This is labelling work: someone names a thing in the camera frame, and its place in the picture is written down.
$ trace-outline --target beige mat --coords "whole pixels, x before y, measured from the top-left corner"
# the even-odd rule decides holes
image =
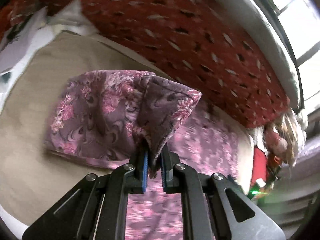
[[[27,225],[86,174],[109,172],[46,154],[42,144],[49,111],[67,79],[96,69],[147,70],[169,78],[132,50],[99,36],[62,33],[36,53],[0,115],[0,203]],[[227,123],[241,141],[238,180],[248,190],[253,162],[249,135],[234,120]]]

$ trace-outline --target pink floral fabric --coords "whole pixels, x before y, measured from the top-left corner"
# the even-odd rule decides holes
[[[168,141],[169,150],[198,172],[238,173],[237,136],[223,120],[210,115],[201,100]],[[126,240],[183,240],[180,194],[163,192],[161,176],[148,181],[143,195],[129,195]]]
[[[126,163],[145,139],[154,174],[163,145],[200,97],[200,92],[152,72],[87,72],[65,87],[45,143],[55,154],[74,161],[114,168]]]

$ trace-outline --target floral pillowcase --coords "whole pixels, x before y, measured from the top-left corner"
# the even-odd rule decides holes
[[[163,145],[200,97],[200,92],[152,72],[87,72],[69,80],[50,117],[45,144],[76,162],[115,168],[127,163],[145,139],[154,174]]]

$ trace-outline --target red object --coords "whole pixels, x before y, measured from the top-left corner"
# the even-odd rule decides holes
[[[268,159],[265,153],[260,150],[258,147],[254,147],[253,152],[253,168],[252,168],[252,178],[251,178],[251,186],[256,183],[257,179],[263,179],[264,182],[267,181],[267,164]]]
[[[0,38],[11,0],[0,12]],[[52,15],[72,0],[39,0]],[[251,37],[214,0],[81,0],[101,34],[153,62],[246,127],[287,110],[289,100]]]

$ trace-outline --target silver screw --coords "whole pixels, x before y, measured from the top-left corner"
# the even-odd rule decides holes
[[[213,177],[216,179],[216,180],[222,180],[223,179],[223,175],[219,172],[216,172],[213,174]]]
[[[175,165],[176,169],[179,170],[179,171],[182,171],[186,168],[186,166],[183,164],[183,163],[177,163]]]
[[[127,163],[123,165],[123,168],[127,171],[131,171],[134,168],[134,166],[131,163]]]
[[[94,181],[96,179],[96,175],[93,173],[88,174],[87,176],[85,176],[85,179],[87,181]]]

